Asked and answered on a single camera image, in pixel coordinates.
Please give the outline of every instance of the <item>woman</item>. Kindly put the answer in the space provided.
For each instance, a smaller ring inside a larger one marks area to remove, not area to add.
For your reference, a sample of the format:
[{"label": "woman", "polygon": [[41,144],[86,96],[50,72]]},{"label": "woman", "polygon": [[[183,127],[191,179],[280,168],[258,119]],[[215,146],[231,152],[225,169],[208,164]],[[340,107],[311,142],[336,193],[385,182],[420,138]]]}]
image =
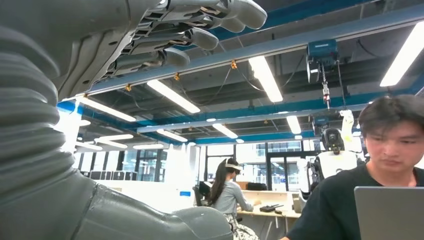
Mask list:
[{"label": "woman", "polygon": [[210,189],[209,206],[224,214],[231,225],[234,240],[259,240],[255,232],[247,226],[237,223],[237,204],[243,211],[252,212],[254,205],[246,201],[240,186],[231,181],[240,174],[242,168],[236,160],[229,158],[222,161],[215,174],[215,181]]}]

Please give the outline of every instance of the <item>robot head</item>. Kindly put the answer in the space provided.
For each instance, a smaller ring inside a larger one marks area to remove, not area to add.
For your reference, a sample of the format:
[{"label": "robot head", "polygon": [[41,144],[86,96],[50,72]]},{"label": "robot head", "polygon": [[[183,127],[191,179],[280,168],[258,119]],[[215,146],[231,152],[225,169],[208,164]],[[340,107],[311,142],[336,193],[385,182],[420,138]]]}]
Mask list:
[{"label": "robot head", "polygon": [[322,134],[322,143],[325,150],[333,151],[334,154],[340,154],[340,151],[345,150],[342,134],[337,128],[327,128]]}]

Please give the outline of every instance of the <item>man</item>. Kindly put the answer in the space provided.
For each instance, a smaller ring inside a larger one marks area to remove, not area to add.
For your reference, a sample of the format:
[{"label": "man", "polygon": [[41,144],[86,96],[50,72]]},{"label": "man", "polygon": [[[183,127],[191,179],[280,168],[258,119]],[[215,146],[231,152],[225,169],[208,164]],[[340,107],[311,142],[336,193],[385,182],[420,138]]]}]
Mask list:
[{"label": "man", "polygon": [[379,98],[359,124],[370,161],[322,181],[282,240],[361,240],[355,187],[424,187],[424,170],[414,167],[424,155],[424,98]]}]

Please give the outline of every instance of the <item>humanoid robot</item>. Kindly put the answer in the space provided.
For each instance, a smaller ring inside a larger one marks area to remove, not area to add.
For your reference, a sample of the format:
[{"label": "humanoid robot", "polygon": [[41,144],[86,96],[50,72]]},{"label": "humanoid robot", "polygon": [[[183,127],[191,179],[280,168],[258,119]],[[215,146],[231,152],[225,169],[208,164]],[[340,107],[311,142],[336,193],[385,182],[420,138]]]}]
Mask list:
[{"label": "humanoid robot", "polygon": [[231,240],[212,208],[165,214],[82,176],[52,126],[58,99],[108,76],[186,64],[169,47],[213,49],[205,30],[257,29],[266,18],[252,0],[0,1],[0,239]]},{"label": "humanoid robot", "polygon": [[343,110],[340,115],[343,117],[341,131],[337,128],[327,128],[322,133],[321,139],[326,151],[318,154],[313,162],[305,159],[297,162],[300,179],[299,199],[302,207],[322,180],[364,163],[353,148],[352,112]]}]

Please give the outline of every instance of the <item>gray shirt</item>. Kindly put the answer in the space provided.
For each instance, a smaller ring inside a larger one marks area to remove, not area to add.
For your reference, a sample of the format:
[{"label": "gray shirt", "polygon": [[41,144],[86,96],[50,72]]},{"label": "gray shirt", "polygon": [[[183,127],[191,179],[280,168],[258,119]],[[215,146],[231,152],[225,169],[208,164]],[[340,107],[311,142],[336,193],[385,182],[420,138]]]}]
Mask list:
[{"label": "gray shirt", "polygon": [[243,211],[253,211],[253,205],[248,203],[245,196],[243,196],[240,186],[235,182],[226,181],[221,195],[212,205],[212,208],[220,211],[223,214],[232,214],[236,216],[237,204],[240,205]]}]

